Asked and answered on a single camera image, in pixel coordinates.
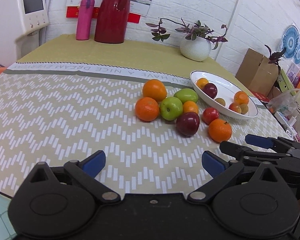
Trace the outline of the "brown longan ball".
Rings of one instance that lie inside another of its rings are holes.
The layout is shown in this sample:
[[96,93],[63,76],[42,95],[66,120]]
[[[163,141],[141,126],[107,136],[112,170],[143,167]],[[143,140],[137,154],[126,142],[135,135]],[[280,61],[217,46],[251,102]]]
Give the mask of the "brown longan ball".
[[243,114],[243,115],[245,115],[249,112],[249,107],[245,103],[241,104],[240,108],[241,108],[241,114]]
[[215,102],[219,103],[222,106],[226,106],[225,100],[223,98],[216,98]]

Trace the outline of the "small red orange peach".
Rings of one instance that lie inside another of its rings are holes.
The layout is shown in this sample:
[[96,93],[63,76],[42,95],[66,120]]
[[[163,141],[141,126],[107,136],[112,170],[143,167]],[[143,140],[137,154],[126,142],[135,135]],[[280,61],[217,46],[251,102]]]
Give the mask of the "small red orange peach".
[[240,104],[236,103],[236,102],[231,103],[230,106],[229,106],[229,109],[236,112],[236,113],[238,113],[238,114],[242,113],[242,109],[240,107]]

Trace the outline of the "dark red plum front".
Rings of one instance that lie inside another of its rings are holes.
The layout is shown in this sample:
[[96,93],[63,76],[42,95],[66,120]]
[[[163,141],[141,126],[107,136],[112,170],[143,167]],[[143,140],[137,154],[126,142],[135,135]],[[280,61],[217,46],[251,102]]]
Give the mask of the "dark red plum front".
[[212,99],[214,99],[218,93],[218,89],[217,89],[216,85],[213,83],[207,83],[203,87],[202,91]]

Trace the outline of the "dark red plum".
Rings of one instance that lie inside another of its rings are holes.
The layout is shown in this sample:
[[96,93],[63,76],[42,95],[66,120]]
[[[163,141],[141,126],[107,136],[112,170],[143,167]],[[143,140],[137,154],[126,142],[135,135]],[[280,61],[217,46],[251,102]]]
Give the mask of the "dark red plum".
[[199,129],[200,118],[195,112],[183,113],[176,120],[176,130],[185,137],[195,135]]
[[212,99],[214,99],[218,93],[218,89],[217,89],[216,85],[213,83],[207,83],[203,87],[202,91]]

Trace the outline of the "yellow orange fruit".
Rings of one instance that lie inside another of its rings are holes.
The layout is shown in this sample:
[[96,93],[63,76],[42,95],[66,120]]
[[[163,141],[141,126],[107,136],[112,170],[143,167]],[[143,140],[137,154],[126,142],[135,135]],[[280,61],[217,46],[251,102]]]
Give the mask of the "yellow orange fruit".
[[208,79],[206,79],[204,77],[202,77],[196,81],[197,87],[200,88],[201,90],[203,90],[204,86],[207,85],[208,83],[209,83]]

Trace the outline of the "white power strip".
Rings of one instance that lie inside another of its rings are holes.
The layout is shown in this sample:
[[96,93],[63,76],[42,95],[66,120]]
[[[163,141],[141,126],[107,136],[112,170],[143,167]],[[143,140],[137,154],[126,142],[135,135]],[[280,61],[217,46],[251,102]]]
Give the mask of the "white power strip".
[[274,116],[290,138],[293,138],[297,135],[296,130],[293,128],[293,126],[289,126],[289,120],[282,113],[275,112]]

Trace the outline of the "mandarin with stem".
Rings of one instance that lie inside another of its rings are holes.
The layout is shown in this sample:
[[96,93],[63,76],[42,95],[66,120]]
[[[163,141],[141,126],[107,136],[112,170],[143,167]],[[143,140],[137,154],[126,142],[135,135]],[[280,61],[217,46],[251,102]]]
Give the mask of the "mandarin with stem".
[[208,134],[215,142],[228,141],[232,136],[232,127],[227,121],[216,119],[209,124]]

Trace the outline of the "clear plastic bag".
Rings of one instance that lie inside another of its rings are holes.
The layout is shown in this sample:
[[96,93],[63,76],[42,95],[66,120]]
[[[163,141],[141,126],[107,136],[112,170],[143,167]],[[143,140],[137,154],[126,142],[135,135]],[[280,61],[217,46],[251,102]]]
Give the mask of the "clear plastic bag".
[[296,96],[299,91],[300,89],[294,88],[281,93],[268,102],[267,109],[272,114],[280,112],[284,116],[290,116],[297,108]]

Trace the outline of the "red tomato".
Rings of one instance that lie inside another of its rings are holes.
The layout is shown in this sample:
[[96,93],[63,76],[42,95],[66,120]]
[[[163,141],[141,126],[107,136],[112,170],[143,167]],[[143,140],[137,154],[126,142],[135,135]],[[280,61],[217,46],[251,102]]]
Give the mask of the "red tomato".
[[209,125],[211,122],[219,118],[219,111],[213,107],[208,107],[203,111],[202,120]]

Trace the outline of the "red round card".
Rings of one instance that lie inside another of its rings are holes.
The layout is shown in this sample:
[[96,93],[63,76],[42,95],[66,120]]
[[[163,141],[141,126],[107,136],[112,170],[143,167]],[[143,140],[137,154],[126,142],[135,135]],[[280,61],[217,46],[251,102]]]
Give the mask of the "red round card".
[[254,95],[254,97],[256,97],[258,100],[260,100],[262,103],[268,103],[270,101],[266,96],[264,96],[261,93],[252,92],[252,94]]

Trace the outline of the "dark red plum centre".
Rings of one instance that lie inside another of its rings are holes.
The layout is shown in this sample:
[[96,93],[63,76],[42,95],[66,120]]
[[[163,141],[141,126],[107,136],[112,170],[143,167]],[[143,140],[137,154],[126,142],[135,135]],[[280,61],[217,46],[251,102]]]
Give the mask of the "dark red plum centre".
[[183,113],[176,120],[176,130],[185,137],[195,135],[199,129],[200,118],[195,112]]

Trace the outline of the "green shoe box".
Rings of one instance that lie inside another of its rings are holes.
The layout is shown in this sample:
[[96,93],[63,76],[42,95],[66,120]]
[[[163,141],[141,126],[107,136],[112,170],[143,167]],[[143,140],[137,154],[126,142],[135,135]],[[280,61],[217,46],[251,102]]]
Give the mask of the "green shoe box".
[[284,70],[281,70],[278,75],[277,83],[282,93],[295,88]]

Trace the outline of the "white round plate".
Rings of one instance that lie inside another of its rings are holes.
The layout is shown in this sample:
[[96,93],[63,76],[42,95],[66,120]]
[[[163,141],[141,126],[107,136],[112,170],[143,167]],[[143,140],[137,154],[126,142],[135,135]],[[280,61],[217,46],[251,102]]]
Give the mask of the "white round plate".
[[[197,85],[196,82],[201,79],[206,78],[210,83],[213,83],[217,88],[216,98],[222,98],[225,100],[225,106],[221,105],[213,98],[205,94]],[[190,74],[190,80],[192,82],[193,88],[198,94],[198,96],[209,106],[217,109],[221,114],[226,115],[231,118],[241,119],[241,120],[250,120],[258,116],[258,108],[253,102],[252,98],[248,102],[248,112],[245,114],[239,114],[231,109],[229,106],[234,101],[234,95],[240,91],[240,88],[231,83],[230,81],[204,71],[194,70]]]

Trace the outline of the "small orange behind apple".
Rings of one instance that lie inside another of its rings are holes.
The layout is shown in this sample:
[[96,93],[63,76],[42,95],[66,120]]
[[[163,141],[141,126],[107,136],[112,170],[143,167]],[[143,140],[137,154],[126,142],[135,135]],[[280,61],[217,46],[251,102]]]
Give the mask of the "small orange behind apple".
[[183,113],[189,113],[194,112],[196,114],[199,114],[199,108],[197,104],[193,101],[186,101],[183,103]]

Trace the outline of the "brown cardboard box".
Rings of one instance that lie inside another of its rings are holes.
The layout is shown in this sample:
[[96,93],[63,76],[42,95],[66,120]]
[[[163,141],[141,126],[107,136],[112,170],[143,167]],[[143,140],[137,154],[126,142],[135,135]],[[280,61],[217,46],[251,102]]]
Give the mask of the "brown cardboard box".
[[267,96],[278,75],[277,65],[269,63],[266,56],[249,48],[235,78],[250,91]]

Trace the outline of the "green mango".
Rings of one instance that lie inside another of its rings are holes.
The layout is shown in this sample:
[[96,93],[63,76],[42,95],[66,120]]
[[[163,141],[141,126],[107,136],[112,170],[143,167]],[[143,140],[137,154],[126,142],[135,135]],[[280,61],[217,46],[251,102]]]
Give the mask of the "green mango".
[[185,103],[187,101],[192,101],[194,103],[197,103],[199,99],[198,94],[193,89],[190,88],[183,88],[177,91],[174,94],[174,97],[178,98],[182,103]]

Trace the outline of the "green apple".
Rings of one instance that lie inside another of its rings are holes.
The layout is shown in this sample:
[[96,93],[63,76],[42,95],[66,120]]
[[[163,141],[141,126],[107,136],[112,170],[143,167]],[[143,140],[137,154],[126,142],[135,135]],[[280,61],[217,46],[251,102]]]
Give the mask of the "green apple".
[[162,100],[159,105],[160,114],[163,119],[173,121],[183,113],[183,104],[176,97],[168,97]]

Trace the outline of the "dark purple potted plant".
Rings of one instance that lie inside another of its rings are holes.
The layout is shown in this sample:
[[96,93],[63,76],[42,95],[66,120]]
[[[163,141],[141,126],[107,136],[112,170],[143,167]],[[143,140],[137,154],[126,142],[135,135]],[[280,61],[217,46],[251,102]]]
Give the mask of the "dark purple potted plant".
[[280,74],[281,73],[281,67],[279,65],[279,61],[281,60],[281,57],[283,57],[283,55],[285,54],[287,48],[284,47],[281,51],[272,52],[271,48],[268,45],[265,44],[264,46],[269,51],[269,57],[268,57],[269,61],[268,61],[268,63],[276,65],[277,68],[278,68],[278,74]]

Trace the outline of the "left mandarin orange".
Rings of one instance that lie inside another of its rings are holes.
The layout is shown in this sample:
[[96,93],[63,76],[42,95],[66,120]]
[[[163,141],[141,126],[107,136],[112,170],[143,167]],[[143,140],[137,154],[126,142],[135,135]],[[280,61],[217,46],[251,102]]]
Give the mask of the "left mandarin orange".
[[159,105],[153,98],[141,98],[135,104],[135,115],[142,121],[153,121],[159,116]]

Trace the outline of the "blue decorative paper fan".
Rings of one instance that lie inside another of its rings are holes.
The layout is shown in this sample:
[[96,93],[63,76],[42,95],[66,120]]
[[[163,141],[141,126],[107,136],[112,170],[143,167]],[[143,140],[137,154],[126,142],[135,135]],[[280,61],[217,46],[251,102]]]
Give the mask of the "blue decorative paper fan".
[[299,44],[299,31],[296,26],[289,26],[282,37],[282,48],[286,48],[284,57],[291,59],[297,50]]

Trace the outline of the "white ribbed plant pot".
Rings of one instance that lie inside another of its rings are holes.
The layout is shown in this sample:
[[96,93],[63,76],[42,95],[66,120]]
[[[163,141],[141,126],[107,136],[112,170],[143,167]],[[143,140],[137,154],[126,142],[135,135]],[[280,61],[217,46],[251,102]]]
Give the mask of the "white ribbed plant pot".
[[210,55],[211,42],[202,37],[197,37],[195,40],[183,38],[180,42],[180,52],[188,59],[202,62]]

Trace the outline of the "purple green trailing plant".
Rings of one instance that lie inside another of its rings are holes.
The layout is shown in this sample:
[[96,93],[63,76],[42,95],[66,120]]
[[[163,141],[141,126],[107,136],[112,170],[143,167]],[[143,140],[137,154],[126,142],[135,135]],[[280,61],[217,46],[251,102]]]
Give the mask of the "purple green trailing plant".
[[170,34],[167,32],[167,29],[162,26],[164,21],[169,21],[178,25],[179,27],[176,28],[175,31],[185,34],[185,40],[194,41],[198,38],[203,38],[209,41],[210,43],[214,44],[213,50],[216,50],[220,43],[228,42],[226,38],[228,27],[226,24],[221,25],[221,29],[224,29],[224,34],[216,36],[213,35],[215,31],[206,24],[201,23],[200,20],[194,22],[194,24],[191,25],[186,24],[182,18],[181,22],[176,22],[170,20],[169,18],[159,18],[159,22],[157,24],[146,23],[146,25],[151,29],[152,40],[156,42],[164,42],[165,40],[170,38]]

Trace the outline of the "red thermos jug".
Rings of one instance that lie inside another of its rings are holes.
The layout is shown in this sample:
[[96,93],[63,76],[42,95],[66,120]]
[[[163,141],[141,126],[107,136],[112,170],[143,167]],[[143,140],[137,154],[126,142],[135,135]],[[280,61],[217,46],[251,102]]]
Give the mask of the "red thermos jug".
[[94,40],[100,43],[123,43],[129,11],[130,0],[102,0]]

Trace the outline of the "pink water bottle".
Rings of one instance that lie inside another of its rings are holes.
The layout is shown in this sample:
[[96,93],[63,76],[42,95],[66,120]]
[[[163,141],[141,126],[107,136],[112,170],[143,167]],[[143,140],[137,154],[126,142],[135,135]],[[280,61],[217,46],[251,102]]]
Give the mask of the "pink water bottle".
[[94,4],[95,0],[81,0],[78,12],[76,40],[84,41],[89,39]]

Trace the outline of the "white water dispenser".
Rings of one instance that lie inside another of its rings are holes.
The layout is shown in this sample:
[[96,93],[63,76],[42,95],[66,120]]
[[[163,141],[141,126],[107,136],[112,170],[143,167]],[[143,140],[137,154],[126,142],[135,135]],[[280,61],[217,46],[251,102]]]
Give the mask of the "white water dispenser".
[[46,0],[0,0],[0,67],[38,48],[39,31],[48,24]]

